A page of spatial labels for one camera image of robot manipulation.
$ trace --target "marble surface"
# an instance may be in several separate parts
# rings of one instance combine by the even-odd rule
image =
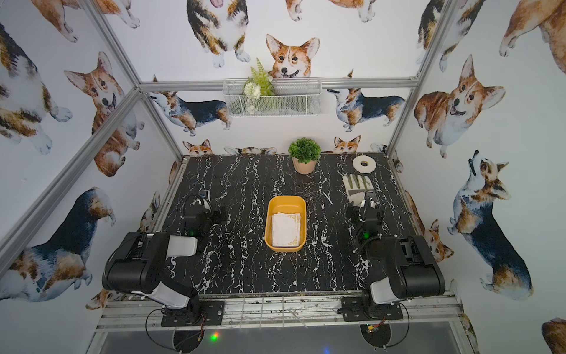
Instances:
[[[214,207],[226,207],[228,221],[212,228],[202,253],[169,259],[171,276],[205,294],[348,291],[382,279],[381,264],[354,252],[354,227],[346,218],[341,176],[356,173],[357,155],[323,154],[306,176],[288,155],[191,157],[162,230],[181,233],[185,195],[199,190],[211,191]],[[385,211],[383,233],[415,234],[385,156],[365,155],[377,162],[370,178]],[[275,253],[263,240],[276,195],[299,195],[307,203],[307,241],[299,252]]]

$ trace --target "corgi ear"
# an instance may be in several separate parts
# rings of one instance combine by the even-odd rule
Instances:
[[[509,162],[504,162],[501,164],[497,164],[497,172],[501,171],[505,166],[507,166]]]
[[[271,56],[275,59],[277,53],[281,50],[284,44],[276,40],[272,35],[266,35],[265,41],[267,42],[267,48],[269,48]]]
[[[112,66],[110,65],[110,59],[104,52],[98,53],[98,69],[106,71],[106,73],[112,76]]]
[[[79,90],[83,91],[87,95],[89,95],[87,90],[87,76],[81,72],[74,72],[65,70],[65,75],[67,75],[67,79],[75,85]]]
[[[432,231],[438,233],[438,219],[436,219],[432,222],[432,225],[430,225],[430,229]]]
[[[444,259],[450,258],[454,255],[454,251],[450,247],[447,247],[446,245],[442,245],[442,247],[444,247]]]
[[[460,75],[460,82],[471,76],[475,76],[475,72],[474,72],[474,59],[470,54],[468,60],[466,60],[466,62],[464,63],[464,67],[462,68],[462,74]]]
[[[308,40],[308,42],[301,45],[301,48],[303,48],[307,52],[308,58],[312,59],[320,48],[320,40],[316,37],[311,38]]]
[[[486,98],[483,99],[483,108],[488,109],[500,103],[505,96],[505,88],[503,86],[486,87]]]

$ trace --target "tape roll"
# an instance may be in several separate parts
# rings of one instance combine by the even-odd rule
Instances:
[[[359,173],[371,173],[375,170],[377,163],[375,163],[375,160],[369,156],[360,155],[354,158],[352,166]]]

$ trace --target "wire basket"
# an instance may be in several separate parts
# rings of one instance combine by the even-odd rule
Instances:
[[[320,114],[320,79],[273,80],[276,96],[257,100],[243,94],[247,79],[224,80],[222,93],[232,117],[291,117]]]

